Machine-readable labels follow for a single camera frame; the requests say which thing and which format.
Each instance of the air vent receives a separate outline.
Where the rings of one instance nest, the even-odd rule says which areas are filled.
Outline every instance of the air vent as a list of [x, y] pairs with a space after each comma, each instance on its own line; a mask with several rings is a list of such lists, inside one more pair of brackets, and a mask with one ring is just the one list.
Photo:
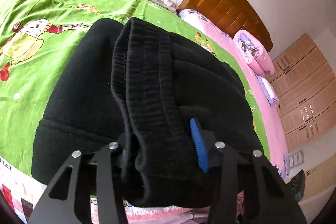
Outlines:
[[303, 150], [296, 152], [289, 156], [289, 163], [291, 168], [297, 167], [300, 164], [305, 162], [305, 158], [303, 157]]

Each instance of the floral pillow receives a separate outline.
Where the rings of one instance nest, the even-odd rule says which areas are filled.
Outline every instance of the floral pillow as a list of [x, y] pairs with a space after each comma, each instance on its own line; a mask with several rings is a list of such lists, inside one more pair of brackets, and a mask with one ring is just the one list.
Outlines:
[[241, 49], [245, 53], [249, 53], [249, 55], [253, 56], [266, 74], [274, 74], [272, 60], [261, 42], [245, 30], [240, 30], [236, 35], [238, 35], [237, 42]]
[[245, 62], [248, 64], [251, 70], [253, 70], [254, 74], [259, 75], [261, 77], [265, 77], [265, 72], [263, 68], [258, 64], [257, 60], [254, 58], [256, 54], [256, 50], [252, 48], [250, 45], [250, 41], [244, 42], [241, 38], [240, 34], [242, 31], [238, 31], [235, 36], [233, 37], [233, 41], [238, 47], [239, 51], [241, 52]]

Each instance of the wooden wardrobe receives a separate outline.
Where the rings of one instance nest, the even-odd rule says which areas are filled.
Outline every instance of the wooden wardrobe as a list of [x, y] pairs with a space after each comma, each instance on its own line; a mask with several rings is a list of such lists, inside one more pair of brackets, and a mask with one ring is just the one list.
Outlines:
[[278, 113], [292, 151], [336, 124], [336, 78], [307, 34], [273, 64], [275, 74], [266, 78], [279, 97]]

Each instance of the white dot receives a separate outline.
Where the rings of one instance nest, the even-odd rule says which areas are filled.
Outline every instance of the white dot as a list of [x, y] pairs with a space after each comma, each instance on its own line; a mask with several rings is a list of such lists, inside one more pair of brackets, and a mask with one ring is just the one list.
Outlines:
[[15, 93], [15, 94], [14, 94], [14, 100], [19, 99], [20, 96], [21, 96], [21, 94], [20, 94], [19, 92], [18, 92], [18, 93]]

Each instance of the metal screw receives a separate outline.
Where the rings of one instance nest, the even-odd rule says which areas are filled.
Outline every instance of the metal screw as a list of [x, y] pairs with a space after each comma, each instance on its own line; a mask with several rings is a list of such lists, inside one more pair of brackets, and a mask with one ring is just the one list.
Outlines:
[[263, 154], [260, 150], [253, 150], [253, 155], [255, 157], [261, 157]]
[[225, 147], [225, 143], [223, 142], [216, 142], [215, 143], [215, 146], [218, 148], [218, 149], [223, 149]]
[[119, 144], [117, 142], [112, 142], [109, 144], [110, 149], [117, 149], [119, 147]]
[[82, 152], [79, 151], [79, 150], [76, 150], [76, 151], [72, 152], [72, 156], [73, 156], [74, 158], [78, 158], [81, 154], [82, 154]]

